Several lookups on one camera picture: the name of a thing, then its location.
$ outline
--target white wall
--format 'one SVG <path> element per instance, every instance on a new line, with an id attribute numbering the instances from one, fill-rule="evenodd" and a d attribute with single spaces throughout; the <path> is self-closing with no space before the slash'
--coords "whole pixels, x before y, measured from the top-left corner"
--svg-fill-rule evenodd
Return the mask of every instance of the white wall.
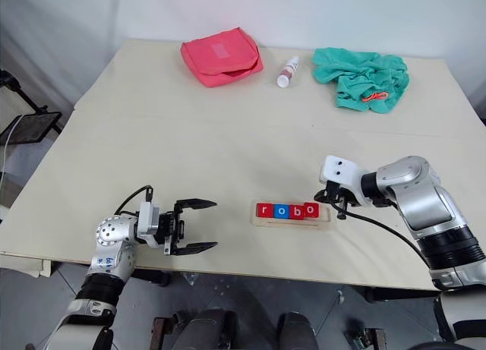
<path id="1" fill-rule="evenodd" d="M 188 40 L 242 26 L 265 46 L 445 58 L 486 115 L 484 1 L 0 0 L 2 66 L 67 112 L 126 37 Z"/>

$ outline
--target white cable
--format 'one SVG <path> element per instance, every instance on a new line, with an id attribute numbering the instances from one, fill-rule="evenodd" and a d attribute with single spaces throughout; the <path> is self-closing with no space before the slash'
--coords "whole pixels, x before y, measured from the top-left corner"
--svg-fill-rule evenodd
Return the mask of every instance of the white cable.
<path id="1" fill-rule="evenodd" d="M 8 146 L 8 141 L 10 141 L 10 136 L 12 135 L 12 132 L 14 132 L 15 128 L 17 127 L 18 123 L 21 121 L 22 118 L 24 118 L 25 115 L 22 115 L 17 122 L 15 122 L 14 126 L 10 129 L 10 132 L 8 133 L 7 140 L 5 141 L 5 147 L 3 149 L 3 167 L 2 167 L 2 177 L 0 178 L 0 198 L 2 198 L 2 183 L 3 183 L 3 178 L 5 177 L 6 171 L 5 171 L 5 166 L 7 165 L 7 146 Z"/>

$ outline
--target gray floor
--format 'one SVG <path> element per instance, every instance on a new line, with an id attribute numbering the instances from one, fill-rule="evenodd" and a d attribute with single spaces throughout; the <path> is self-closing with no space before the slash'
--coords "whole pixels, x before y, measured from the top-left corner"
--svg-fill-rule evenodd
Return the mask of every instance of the gray floor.
<path id="1" fill-rule="evenodd" d="M 85 272 L 86 267 L 74 264 L 62 264 L 50 278 L 2 271 L 0 348 L 24 349 L 28 342 L 42 348 L 80 288 Z M 207 274 L 201 274 L 190 286 L 174 273 L 171 285 L 165 288 L 130 279 L 118 303 L 113 348 L 148 349 L 154 317 L 181 310 L 195 314 L 212 307 L 237 313 L 239 348 L 276 348 L 276 323 L 286 311 L 298 311 L 309 318 L 321 350 L 350 349 L 343 332 L 355 322 L 384 328 L 392 350 L 439 339 L 431 299 L 369 304 L 348 285 Z M 167 336 L 164 348 L 171 348 L 174 341 L 175 336 Z"/>

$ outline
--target white bottle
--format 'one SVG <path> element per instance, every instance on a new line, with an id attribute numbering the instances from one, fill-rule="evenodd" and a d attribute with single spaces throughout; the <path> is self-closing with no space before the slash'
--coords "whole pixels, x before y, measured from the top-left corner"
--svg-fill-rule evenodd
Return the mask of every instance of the white bottle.
<path id="1" fill-rule="evenodd" d="M 295 71 L 297 71 L 297 66 L 298 56 L 294 56 L 286 63 L 286 66 L 282 69 L 278 78 L 276 79 L 276 83 L 279 87 L 285 88 L 289 85 L 292 75 L 294 75 Z"/>

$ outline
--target red pouch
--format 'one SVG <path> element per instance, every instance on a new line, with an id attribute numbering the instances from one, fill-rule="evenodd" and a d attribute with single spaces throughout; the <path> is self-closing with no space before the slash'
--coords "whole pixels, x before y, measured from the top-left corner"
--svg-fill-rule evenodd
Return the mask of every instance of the red pouch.
<path id="1" fill-rule="evenodd" d="M 181 54 L 206 87 L 228 84 L 264 68 L 257 44 L 239 27 L 182 43 Z"/>

